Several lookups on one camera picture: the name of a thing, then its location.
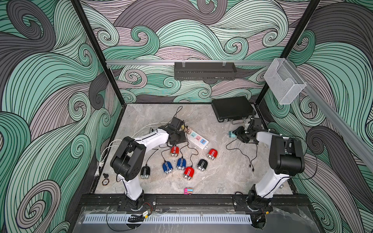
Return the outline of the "teal USB charger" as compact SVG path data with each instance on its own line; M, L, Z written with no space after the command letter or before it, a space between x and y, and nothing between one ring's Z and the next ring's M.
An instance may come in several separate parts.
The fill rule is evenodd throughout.
M232 132L232 131L229 131L229 132L228 132L228 136L229 136L230 138L236 138L236 137L237 137L237 136L235 135L235 133Z

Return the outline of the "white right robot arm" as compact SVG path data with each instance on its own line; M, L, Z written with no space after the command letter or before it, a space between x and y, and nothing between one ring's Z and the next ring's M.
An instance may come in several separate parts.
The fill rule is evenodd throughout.
M247 198L249 204L269 204L275 191L285 181L304 172L306 165L299 139L263 129L259 118L252 118L247 128L240 126L232 134L242 143L264 143L270 147L270 169L251 188Z

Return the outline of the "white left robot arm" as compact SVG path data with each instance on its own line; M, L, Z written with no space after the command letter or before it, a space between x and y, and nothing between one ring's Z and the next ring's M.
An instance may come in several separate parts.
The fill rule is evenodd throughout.
M143 195L139 182L145 154L167 144L176 145L186 141L184 121L173 117L170 123L160 126L154 132L138 138L125 137L111 159L110 166L124 182L126 196L131 201L138 201Z

